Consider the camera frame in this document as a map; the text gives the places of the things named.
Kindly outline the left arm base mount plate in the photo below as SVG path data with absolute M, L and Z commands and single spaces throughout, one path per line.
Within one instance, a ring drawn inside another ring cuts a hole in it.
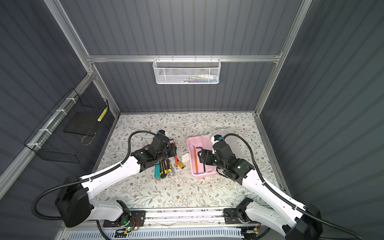
M 116 221 L 111 222 L 105 220 L 103 222 L 104 228 L 133 228 L 142 227 L 146 219 L 146 211 L 130 211 L 130 213 L 124 212 L 121 217 Z

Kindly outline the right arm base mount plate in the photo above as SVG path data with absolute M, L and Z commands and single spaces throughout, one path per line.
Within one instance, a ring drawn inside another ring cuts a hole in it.
M 223 209 L 223 216 L 225 219 L 225 224 L 227 225 L 235 225 L 235 224 L 258 224 L 255 221 L 242 221 L 237 213 L 236 208 L 225 208 Z

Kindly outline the black hex key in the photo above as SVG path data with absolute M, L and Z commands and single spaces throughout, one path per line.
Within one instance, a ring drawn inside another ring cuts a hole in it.
M 204 149 L 202 147 L 197 147 L 197 156 L 199 158 L 199 162 L 203 165 L 203 173 L 206 172 L 206 167 L 205 167 L 205 157 L 203 156 Z

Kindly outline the orange pencil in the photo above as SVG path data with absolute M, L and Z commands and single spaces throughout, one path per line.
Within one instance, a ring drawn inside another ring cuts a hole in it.
M 197 151 L 196 151 L 196 147 L 193 146 L 194 148 L 194 160 L 195 160 L 195 170 L 196 170 L 196 174 L 198 174 L 198 159 L 197 159 Z

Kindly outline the red handled tool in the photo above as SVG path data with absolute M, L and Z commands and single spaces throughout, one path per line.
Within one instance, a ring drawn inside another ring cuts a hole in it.
M 175 158 L 175 166 L 178 165 L 178 157 L 177 157 L 177 147 L 176 143 L 172 142 L 173 152 L 174 152 L 174 158 Z

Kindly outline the pink plastic tool box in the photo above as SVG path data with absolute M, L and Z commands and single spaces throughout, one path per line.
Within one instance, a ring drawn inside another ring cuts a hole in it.
M 232 132 L 233 128 L 226 127 L 187 138 L 187 161 L 190 164 L 191 173 L 195 179 L 211 177 L 217 173 L 217 167 L 212 164 L 215 161 L 212 139 L 215 135 L 224 136 Z

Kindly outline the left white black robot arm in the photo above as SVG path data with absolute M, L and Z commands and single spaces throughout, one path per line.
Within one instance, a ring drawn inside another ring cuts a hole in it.
M 82 183 L 59 191 L 55 205 L 66 227 L 72 228 L 85 221 L 106 220 L 125 227 L 132 215 L 122 200 L 99 201 L 97 197 L 109 187 L 174 157 L 177 147 L 173 139 L 158 132 L 152 142 L 128 153 L 125 159 L 96 173 L 81 177 Z

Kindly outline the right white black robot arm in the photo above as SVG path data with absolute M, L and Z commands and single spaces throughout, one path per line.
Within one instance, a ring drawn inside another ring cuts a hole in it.
M 258 174 L 255 166 L 237 158 L 226 142 L 215 142 L 212 150 L 200 149 L 197 157 L 202 164 L 221 169 L 224 176 L 253 191 L 268 204 L 268 207 L 263 207 L 252 199 L 245 198 L 237 206 L 237 216 L 241 222 L 259 222 L 287 240 L 320 238 L 323 233 L 322 224 L 306 216 L 309 213 L 318 217 L 320 211 L 314 206 L 306 208 L 273 186 Z

